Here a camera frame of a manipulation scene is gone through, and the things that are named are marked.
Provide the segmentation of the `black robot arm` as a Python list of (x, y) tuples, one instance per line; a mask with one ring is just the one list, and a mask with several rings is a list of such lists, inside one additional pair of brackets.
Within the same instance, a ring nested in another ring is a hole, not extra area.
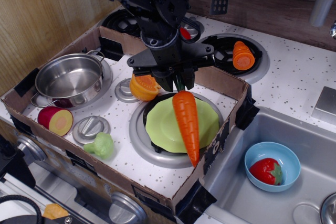
[(214, 65), (214, 48), (198, 43), (200, 35), (186, 39), (181, 24), (197, 31), (199, 25), (186, 17), (189, 0), (117, 0), (134, 16), (147, 49), (128, 60), (135, 76), (151, 75), (166, 91), (190, 90), (195, 72)]

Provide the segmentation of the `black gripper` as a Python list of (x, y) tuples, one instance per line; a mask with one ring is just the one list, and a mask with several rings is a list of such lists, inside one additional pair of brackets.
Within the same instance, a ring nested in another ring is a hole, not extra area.
[(141, 31), (146, 50), (127, 60), (135, 75), (152, 74), (156, 82), (167, 92), (173, 92), (173, 79), (163, 73), (182, 71), (184, 86), (194, 88), (195, 71), (215, 64), (214, 47), (198, 42), (191, 43), (181, 35), (180, 29), (169, 30), (167, 37), (148, 35)]

